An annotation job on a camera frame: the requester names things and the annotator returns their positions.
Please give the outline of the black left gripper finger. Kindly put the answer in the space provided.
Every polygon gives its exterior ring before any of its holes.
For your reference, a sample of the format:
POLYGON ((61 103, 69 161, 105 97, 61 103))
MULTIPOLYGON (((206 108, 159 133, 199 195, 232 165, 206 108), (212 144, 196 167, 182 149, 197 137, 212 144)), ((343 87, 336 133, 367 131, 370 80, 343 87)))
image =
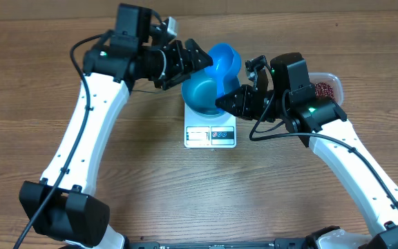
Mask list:
POLYGON ((200 71, 214 64, 211 56, 204 52, 193 39, 188 39, 185 46, 188 54, 187 65, 192 71, 200 71))
POLYGON ((191 73, 189 72, 161 72, 157 79, 157 88, 166 91, 190 78, 191 73))

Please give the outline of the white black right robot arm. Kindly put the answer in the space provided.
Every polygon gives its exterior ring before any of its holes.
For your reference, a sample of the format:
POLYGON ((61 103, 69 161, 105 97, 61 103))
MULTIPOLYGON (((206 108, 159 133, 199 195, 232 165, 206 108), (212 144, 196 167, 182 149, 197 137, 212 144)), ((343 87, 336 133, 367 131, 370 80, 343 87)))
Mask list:
POLYGON ((345 111, 330 96, 319 96, 300 53, 268 62, 248 60, 252 85, 216 99, 216 106, 237 118, 286 126, 284 137, 297 136, 334 173, 358 207, 369 234, 329 226, 304 238, 299 248, 398 248, 398 186, 356 134, 345 111))

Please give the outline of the blue metal bowl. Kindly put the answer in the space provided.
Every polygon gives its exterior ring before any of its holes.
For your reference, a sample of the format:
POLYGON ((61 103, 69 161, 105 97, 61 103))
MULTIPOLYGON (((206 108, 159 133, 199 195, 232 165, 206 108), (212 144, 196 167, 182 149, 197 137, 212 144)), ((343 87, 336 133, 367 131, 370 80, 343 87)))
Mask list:
POLYGON ((182 98, 200 116, 221 116, 225 112, 215 105, 217 86, 217 81, 208 76, 205 70, 198 71, 181 84, 182 98))

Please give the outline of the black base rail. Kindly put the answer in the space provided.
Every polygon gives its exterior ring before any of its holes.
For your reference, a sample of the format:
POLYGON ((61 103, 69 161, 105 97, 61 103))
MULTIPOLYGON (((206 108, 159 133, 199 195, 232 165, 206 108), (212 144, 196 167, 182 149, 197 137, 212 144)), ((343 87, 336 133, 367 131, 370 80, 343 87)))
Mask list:
POLYGON ((275 239, 273 241, 158 243, 128 242, 126 249, 304 249, 305 238, 275 239))

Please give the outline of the white digital kitchen scale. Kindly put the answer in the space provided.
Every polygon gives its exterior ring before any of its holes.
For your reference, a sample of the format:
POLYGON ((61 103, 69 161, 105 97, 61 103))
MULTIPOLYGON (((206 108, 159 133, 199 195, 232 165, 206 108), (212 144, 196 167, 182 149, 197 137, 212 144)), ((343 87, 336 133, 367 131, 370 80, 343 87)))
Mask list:
POLYGON ((205 115, 184 105, 184 146, 190 149, 229 149, 237 144, 236 118, 229 113, 205 115))

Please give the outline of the red beans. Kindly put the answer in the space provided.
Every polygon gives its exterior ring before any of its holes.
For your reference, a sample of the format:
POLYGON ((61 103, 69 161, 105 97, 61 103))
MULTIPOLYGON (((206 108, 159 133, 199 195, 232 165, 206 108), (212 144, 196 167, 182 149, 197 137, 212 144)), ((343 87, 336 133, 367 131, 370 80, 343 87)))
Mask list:
POLYGON ((331 98, 335 99, 334 97, 334 88, 326 82, 319 82, 314 84, 316 97, 318 99, 321 98, 331 98))

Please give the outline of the clear plastic food container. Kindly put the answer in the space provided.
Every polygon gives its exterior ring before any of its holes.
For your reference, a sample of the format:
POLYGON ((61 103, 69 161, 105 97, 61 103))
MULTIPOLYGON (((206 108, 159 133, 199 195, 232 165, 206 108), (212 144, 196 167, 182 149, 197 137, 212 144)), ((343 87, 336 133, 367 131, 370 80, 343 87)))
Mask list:
POLYGON ((316 87, 317 98, 330 97, 339 106, 343 104, 343 87, 337 76, 331 73, 309 73, 309 77, 316 87))

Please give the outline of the blue plastic measuring scoop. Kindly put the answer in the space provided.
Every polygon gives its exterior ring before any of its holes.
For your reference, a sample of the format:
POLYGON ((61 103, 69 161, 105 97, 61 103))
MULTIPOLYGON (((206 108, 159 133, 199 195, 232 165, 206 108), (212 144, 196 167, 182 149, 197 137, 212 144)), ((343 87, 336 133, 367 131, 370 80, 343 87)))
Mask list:
POLYGON ((240 86, 238 74, 241 68, 239 53, 229 44, 220 43, 213 46, 208 55, 213 65, 205 69, 205 73, 216 81, 216 98, 231 93, 240 86))

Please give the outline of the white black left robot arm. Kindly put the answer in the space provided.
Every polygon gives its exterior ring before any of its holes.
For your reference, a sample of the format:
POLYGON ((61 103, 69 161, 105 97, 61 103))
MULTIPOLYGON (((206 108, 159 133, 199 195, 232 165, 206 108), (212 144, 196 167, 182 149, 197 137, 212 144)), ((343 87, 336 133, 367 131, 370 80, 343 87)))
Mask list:
POLYGON ((61 144, 39 181, 26 181, 19 192, 27 230, 69 248, 127 246, 110 226, 109 206, 95 198, 100 161, 137 80, 167 90, 212 65, 194 40, 177 40, 177 31, 175 19, 122 3, 114 29, 90 38, 91 49, 75 65, 81 89, 61 144))

